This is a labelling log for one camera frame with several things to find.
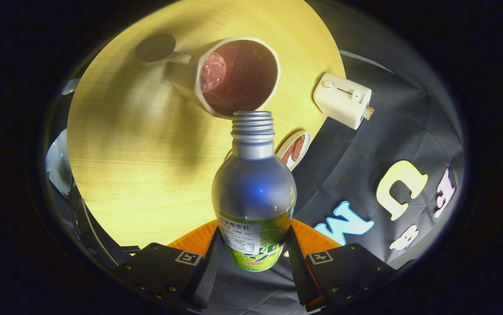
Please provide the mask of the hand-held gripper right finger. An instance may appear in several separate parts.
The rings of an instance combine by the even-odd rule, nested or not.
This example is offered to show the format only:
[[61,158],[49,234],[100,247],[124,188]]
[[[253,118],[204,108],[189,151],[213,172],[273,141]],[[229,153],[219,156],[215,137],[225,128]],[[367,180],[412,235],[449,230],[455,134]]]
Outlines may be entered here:
[[309,312],[344,309],[397,275],[362,245],[339,245],[299,220],[285,239],[299,302]]

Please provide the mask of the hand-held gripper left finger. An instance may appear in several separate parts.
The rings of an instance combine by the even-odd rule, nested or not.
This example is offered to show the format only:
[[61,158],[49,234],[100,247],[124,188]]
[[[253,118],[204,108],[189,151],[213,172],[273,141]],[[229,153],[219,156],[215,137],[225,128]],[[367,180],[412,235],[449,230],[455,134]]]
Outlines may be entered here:
[[125,285],[171,309],[205,309],[223,245],[217,220],[169,245],[151,243],[118,266]]

